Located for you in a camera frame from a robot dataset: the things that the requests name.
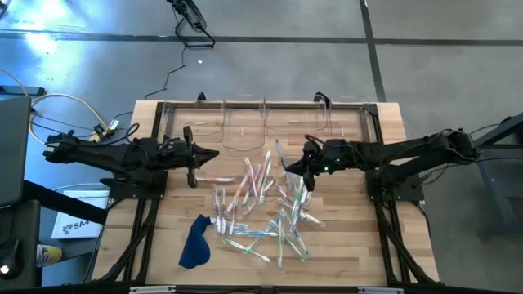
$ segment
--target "clear toothbrush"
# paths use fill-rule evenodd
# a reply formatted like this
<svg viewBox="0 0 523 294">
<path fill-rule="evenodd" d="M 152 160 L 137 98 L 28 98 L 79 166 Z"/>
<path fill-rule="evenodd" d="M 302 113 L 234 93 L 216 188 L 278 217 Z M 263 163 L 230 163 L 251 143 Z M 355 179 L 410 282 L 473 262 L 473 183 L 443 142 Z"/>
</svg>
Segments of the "clear toothbrush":
<svg viewBox="0 0 523 294">
<path fill-rule="evenodd" d="M 229 204 L 229 207 L 227 208 L 227 212 L 230 212 L 232 210 L 232 207 L 235 205 L 235 202 L 237 202 L 239 195 L 242 193 L 242 189 L 245 186 L 245 183 L 247 183 L 249 176 L 245 175 L 242 182 L 239 184 L 238 189 L 236 190 L 235 197 L 233 198 L 232 202 Z"/>
<path fill-rule="evenodd" d="M 274 219 L 275 222 L 278 222 L 279 221 L 279 216 L 277 216 L 275 219 Z M 274 225 L 273 223 L 270 221 L 269 222 L 269 225 L 263 230 L 263 232 L 265 233 L 269 233 L 272 229 L 274 228 Z M 251 243 L 251 245 L 249 245 L 248 247 L 249 248 L 252 248 L 254 246 L 254 244 L 260 242 L 263 238 L 265 237 L 265 235 L 260 235 L 260 236 L 257 236 L 256 239 Z"/>
<path fill-rule="evenodd" d="M 226 189 L 221 188 L 221 234 L 226 233 Z"/>
<path fill-rule="evenodd" d="M 235 242 L 235 241 L 233 241 L 233 240 L 230 240 L 230 239 L 228 239 L 228 238 L 223 238 L 222 240 L 223 240 L 223 243 L 226 244 L 226 245 L 231 245 L 232 247 L 236 247 L 236 248 L 238 248 L 239 250 L 241 250 L 241 251 L 243 251 L 243 252 L 245 252 L 245 253 L 247 253 L 247 254 L 253 254 L 253 255 L 255 255 L 255 256 L 258 256 L 258 257 L 260 257 L 260 258 L 261 258 L 263 261 L 265 261 L 265 262 L 270 262 L 269 257 L 267 257 L 267 256 L 263 256 L 263 255 L 261 255 L 260 253 L 255 252 L 253 249 L 251 249 L 251 248 L 249 248 L 249 247 L 245 247 L 244 245 L 239 244 L 239 243 L 237 243 L 237 242 Z"/>
<path fill-rule="evenodd" d="M 254 197 L 256 197 L 256 199 L 257 199 L 258 195 L 257 195 L 257 192 L 256 192 L 256 183 L 255 183 L 255 181 L 256 181 L 257 173 L 260 171 L 260 167 L 257 167 L 256 174 L 255 174 L 254 171 L 253 171 L 253 166 L 251 165 L 251 161 L 248 158 L 245 158 L 245 164 L 247 165 L 247 172 L 251 176 L 251 185 L 253 187 Z"/>
<path fill-rule="evenodd" d="M 270 172 L 270 164 L 267 164 L 267 169 L 265 170 L 265 175 L 263 176 L 263 182 L 261 183 L 261 189 L 260 189 L 260 203 L 265 202 L 265 185 L 267 184 L 267 181 L 269 180 L 269 172 Z"/>
<path fill-rule="evenodd" d="M 216 211 L 216 219 L 217 220 L 220 220 L 220 204 L 218 202 L 218 189 L 214 188 L 214 210 Z M 216 221 L 216 232 L 219 234 L 221 232 L 221 226 L 220 226 L 220 221 Z"/>
</svg>

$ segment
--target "black metal frame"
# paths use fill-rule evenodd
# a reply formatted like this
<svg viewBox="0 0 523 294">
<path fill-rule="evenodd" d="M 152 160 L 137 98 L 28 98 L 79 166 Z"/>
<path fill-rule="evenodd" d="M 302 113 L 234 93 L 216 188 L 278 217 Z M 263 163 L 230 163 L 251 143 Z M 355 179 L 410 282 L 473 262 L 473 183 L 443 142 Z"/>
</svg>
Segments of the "black metal frame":
<svg viewBox="0 0 523 294">
<path fill-rule="evenodd" d="M 24 189 L 21 201 L 38 200 L 43 207 L 57 212 L 67 213 L 83 220 L 105 224 L 107 210 L 85 203 L 76 198 L 63 194 L 24 180 Z"/>
<path fill-rule="evenodd" d="M 523 144 L 496 144 L 498 141 L 512 134 L 521 136 L 522 130 L 523 113 L 513 118 L 505 119 L 495 129 L 476 139 L 474 143 L 479 149 L 523 149 Z M 493 236 L 522 235 L 523 223 L 517 221 L 509 199 L 496 193 L 495 186 L 497 183 L 493 181 L 492 176 L 487 172 L 486 164 L 487 163 L 478 162 L 477 166 L 480 170 L 485 189 L 498 208 L 497 213 L 500 225 L 480 232 L 480 236 L 482 238 L 489 238 Z"/>
</svg>

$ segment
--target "black cable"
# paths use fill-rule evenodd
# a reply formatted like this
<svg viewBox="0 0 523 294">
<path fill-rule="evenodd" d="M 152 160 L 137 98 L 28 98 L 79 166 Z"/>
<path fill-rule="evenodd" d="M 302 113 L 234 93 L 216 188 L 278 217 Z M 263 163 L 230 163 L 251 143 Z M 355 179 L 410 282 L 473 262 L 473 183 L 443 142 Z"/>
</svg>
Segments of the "black cable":
<svg viewBox="0 0 523 294">
<path fill-rule="evenodd" d="M 124 113 L 121 113 L 121 114 L 116 114 L 113 118 L 113 120 L 115 120 L 116 118 L 119 118 L 123 115 L 127 115 L 127 114 L 132 114 L 132 111 L 127 111 L 127 112 L 124 112 Z"/>
<path fill-rule="evenodd" d="M 104 147 L 104 146 L 109 146 L 109 145 L 112 145 L 114 143 L 118 143 L 118 142 L 121 142 L 123 140 L 126 140 L 128 139 L 129 136 L 131 136 L 132 134 L 134 134 L 136 131 L 138 131 L 138 128 L 140 127 L 140 123 L 133 123 L 128 129 L 127 129 L 127 133 L 124 137 L 122 138 L 119 138 L 117 140 L 113 140 L 111 142 L 107 142 L 107 143 L 104 143 L 104 144 L 93 144 L 93 145 L 84 145 L 84 144 L 78 144 L 78 146 L 82 146 L 82 147 Z M 50 144 L 50 143 L 63 143 L 63 144 L 70 144 L 70 145 L 76 145 L 74 143 L 70 143 L 70 142 L 67 142 L 67 141 L 52 141 L 52 142 L 47 142 L 46 144 Z"/>
<path fill-rule="evenodd" d="M 174 14 L 174 18 L 175 18 L 175 20 L 176 20 L 177 23 L 178 23 L 177 14 L 176 14 L 176 12 L 175 12 L 175 10 L 174 10 L 174 7 L 172 7 L 172 13 Z M 144 100 L 147 100 L 147 98 L 149 98 L 149 96 L 152 96 L 152 95 L 154 95 L 154 94 L 158 94 L 158 93 L 160 93 L 160 92 L 163 92 L 163 91 L 166 91 L 166 90 L 167 90 L 167 84 L 169 83 L 169 77 L 170 77 L 170 75 L 171 75 L 171 74 L 174 74 L 175 72 L 177 72 L 177 71 L 180 70 L 180 69 L 185 68 L 185 66 L 186 66 L 186 62 L 185 62 L 185 59 L 184 59 L 184 53 L 186 52 L 186 49 L 187 49 L 187 46 L 184 44 L 183 50 L 181 51 L 181 66 L 179 66 L 178 68 L 173 69 L 173 70 L 171 70 L 170 72 L 167 73 L 167 77 L 165 78 L 165 83 L 163 84 L 163 88 L 160 89 L 160 90 L 157 90 L 157 91 L 152 91 L 151 93 L 145 95 Z"/>
<path fill-rule="evenodd" d="M 430 221 L 428 220 L 428 216 L 427 216 L 427 213 L 425 212 L 425 210 L 423 209 L 423 207 L 421 205 L 419 205 L 419 203 L 415 202 L 415 201 L 412 201 L 412 204 L 414 204 L 414 206 L 416 206 L 419 211 L 422 212 L 423 216 L 425 217 L 425 222 L 427 223 L 427 231 L 428 231 L 428 238 L 432 239 L 432 233 L 431 233 L 431 223 Z"/>
<path fill-rule="evenodd" d="M 441 170 L 440 174 L 439 174 L 437 177 L 435 177 L 433 180 L 429 180 L 428 182 L 426 182 L 425 180 L 428 180 L 428 178 L 429 178 L 430 176 L 432 176 L 432 171 L 431 171 L 430 173 L 428 173 L 427 178 L 425 178 L 424 180 L 422 180 L 421 184 L 422 184 L 422 185 L 430 185 L 430 184 L 434 183 L 435 181 L 439 180 L 439 179 L 441 178 L 441 176 L 443 176 L 443 174 L 445 173 L 445 171 L 447 170 L 447 168 L 449 168 L 449 166 L 450 166 L 450 163 L 447 163 L 447 165 L 445 166 L 445 168 Z"/>
<path fill-rule="evenodd" d="M 138 123 L 133 123 L 132 124 L 133 126 L 137 126 L 136 129 L 138 130 L 138 127 L 140 126 Z M 139 144 L 135 143 L 134 141 L 131 141 L 131 139 L 129 139 L 129 136 L 132 135 L 132 133 L 130 132 L 131 131 L 131 128 L 129 127 L 129 129 L 125 132 L 125 140 L 130 144 L 130 145 L 133 145 L 139 149 L 141 149 L 144 154 L 145 154 L 145 164 L 147 164 L 149 162 L 149 154 L 147 153 L 147 150 L 145 150 L 145 148 L 143 148 L 142 146 L 140 146 Z"/>
<path fill-rule="evenodd" d="M 515 157 L 501 157 L 501 158 L 484 158 L 484 159 L 480 159 L 480 160 L 476 160 L 474 163 L 481 163 L 481 162 L 485 162 L 485 161 L 490 161 L 490 160 L 504 160 L 504 159 L 514 159 L 514 160 L 523 160 L 523 158 L 515 158 Z M 434 172 L 438 172 L 438 171 L 441 171 L 443 170 L 443 172 L 445 172 L 445 170 L 447 170 L 447 168 L 451 168 L 451 167 L 462 167 L 463 165 L 462 164 L 447 164 L 445 167 L 440 167 L 440 168 L 437 168 L 435 170 L 432 170 L 431 172 L 429 172 L 426 176 L 427 178 L 425 180 L 428 179 L 428 177 L 430 177 Z M 428 184 L 432 184 L 434 183 L 436 180 L 438 180 L 441 175 L 443 174 L 443 172 L 441 174 L 438 175 L 437 178 L 435 178 L 434 180 L 431 180 L 430 182 L 425 182 L 425 180 L 422 180 L 422 182 L 420 184 L 422 185 L 428 185 Z"/>
<path fill-rule="evenodd" d="M 43 126 L 43 125 L 37 124 L 37 123 L 35 123 L 35 122 L 29 122 L 29 123 L 31 123 L 31 124 L 34 125 L 34 126 L 41 127 L 41 128 L 43 128 L 43 129 L 46 129 L 46 130 L 49 130 L 49 131 L 54 131 L 54 132 L 57 132 L 57 133 L 59 133 L 59 134 L 65 134 L 65 133 L 62 132 L 62 131 L 57 131 L 57 130 L 55 130 L 55 129 L 53 129 L 53 128 L 46 127 L 46 126 Z M 92 134 L 91 134 L 91 135 L 85 135 L 85 136 L 78 136 L 77 138 L 87 138 L 87 137 L 90 137 L 90 136 L 92 136 Z"/>
<path fill-rule="evenodd" d="M 53 119 L 53 118 L 46 118 L 46 117 L 44 117 L 44 116 L 42 116 L 42 115 L 40 115 L 40 114 L 35 114 L 35 113 L 33 113 L 32 115 L 37 116 L 37 117 L 39 117 L 39 118 L 46 119 L 46 120 L 48 120 L 48 121 L 55 122 L 55 123 L 61 123 L 61 124 L 66 125 L 66 126 L 76 127 L 76 128 L 83 129 L 83 130 L 92 131 L 92 128 L 89 128 L 89 127 L 80 127 L 80 126 L 77 126 L 77 125 L 73 125 L 73 124 L 71 124 L 71 123 L 61 122 L 61 121 L 56 120 L 56 119 Z"/>
<path fill-rule="evenodd" d="M 98 244 L 101 241 L 102 233 L 104 233 L 104 228 L 103 227 L 100 230 L 100 233 L 98 234 L 98 238 L 96 239 L 96 242 L 95 242 L 95 247 L 92 249 L 91 258 L 89 259 L 89 263 L 87 263 L 87 270 L 85 271 L 85 274 L 83 275 L 82 283 L 85 283 L 87 281 L 87 276 L 89 275 L 89 272 L 91 271 L 91 266 L 93 265 L 92 262 L 95 259 L 96 249 L 98 248 Z"/>
</svg>

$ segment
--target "clear plastic bin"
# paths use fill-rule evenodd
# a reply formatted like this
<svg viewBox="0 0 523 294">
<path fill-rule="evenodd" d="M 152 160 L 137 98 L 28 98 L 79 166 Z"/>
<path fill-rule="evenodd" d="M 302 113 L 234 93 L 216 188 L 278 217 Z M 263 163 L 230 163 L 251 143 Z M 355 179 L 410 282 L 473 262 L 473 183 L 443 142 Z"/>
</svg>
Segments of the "clear plastic bin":
<svg viewBox="0 0 523 294">
<path fill-rule="evenodd" d="M 160 135 L 183 136 L 189 126 L 197 142 L 216 143 L 223 137 L 225 101 L 166 100 L 160 120 Z"/>
<path fill-rule="evenodd" d="M 237 152 L 256 151 L 265 144 L 263 100 L 226 102 L 222 144 Z"/>
</svg>

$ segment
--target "gray floor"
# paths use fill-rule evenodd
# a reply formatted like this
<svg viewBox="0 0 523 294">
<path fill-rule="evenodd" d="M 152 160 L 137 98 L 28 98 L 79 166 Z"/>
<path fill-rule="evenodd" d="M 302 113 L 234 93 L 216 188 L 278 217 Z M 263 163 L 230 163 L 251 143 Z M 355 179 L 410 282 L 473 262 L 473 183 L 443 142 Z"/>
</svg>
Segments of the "gray floor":
<svg viewBox="0 0 523 294">
<path fill-rule="evenodd" d="M 209 31 L 219 36 L 362 38 L 356 0 L 197 0 Z M 377 38 L 523 38 L 515 0 L 368 0 Z M 12 0 L 0 31 L 172 35 L 174 20 L 161 0 Z M 181 63 L 178 42 L 53 41 L 46 35 L 0 40 L 0 66 L 26 85 L 42 86 L 89 101 L 110 119 L 132 110 L 135 100 L 163 85 Z M 387 101 L 400 103 L 409 138 L 446 127 L 474 130 L 523 110 L 522 47 L 378 46 Z M 186 51 L 186 67 L 173 74 L 155 99 L 364 95 L 376 100 L 366 45 L 218 43 L 212 51 Z M 0 83 L 11 83 L 0 76 Z M 62 98 L 41 103 L 45 115 L 90 127 L 96 119 Z M 62 131 L 68 129 L 41 122 Z M 38 130 L 41 137 L 49 134 Z M 29 138 L 26 178 L 54 188 L 97 181 L 105 173 L 79 164 L 46 163 Z M 496 224 L 475 167 L 449 169 L 425 187 L 432 245 L 441 281 L 449 285 L 523 292 L 523 238 L 482 240 Z M 54 222 L 43 213 L 42 222 Z M 44 271 L 44 284 L 78 283 L 88 258 Z"/>
</svg>

